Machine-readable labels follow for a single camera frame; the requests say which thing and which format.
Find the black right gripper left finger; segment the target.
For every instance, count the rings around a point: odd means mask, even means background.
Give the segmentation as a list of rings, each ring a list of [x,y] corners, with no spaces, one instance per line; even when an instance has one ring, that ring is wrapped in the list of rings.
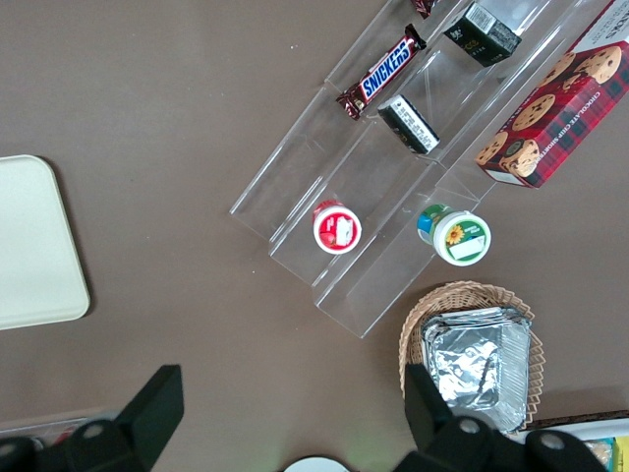
[[[92,420],[37,457],[39,471],[149,471],[184,415],[182,369],[164,365],[116,418]]]

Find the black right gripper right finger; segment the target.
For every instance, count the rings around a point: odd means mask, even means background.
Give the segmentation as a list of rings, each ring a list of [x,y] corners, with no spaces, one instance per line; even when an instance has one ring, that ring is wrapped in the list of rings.
[[[490,471],[493,432],[480,419],[455,415],[422,365],[405,368],[404,407],[416,449],[397,471]]]

